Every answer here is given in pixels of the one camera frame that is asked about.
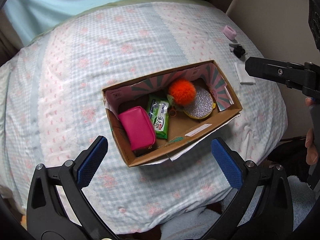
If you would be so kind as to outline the person's right hand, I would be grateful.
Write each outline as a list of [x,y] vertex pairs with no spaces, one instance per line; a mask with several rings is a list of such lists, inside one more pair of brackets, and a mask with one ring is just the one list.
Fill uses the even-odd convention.
[[308,165],[317,164],[319,154],[317,152],[316,146],[313,143],[313,129],[310,128],[306,134],[305,147],[307,149],[306,163]]

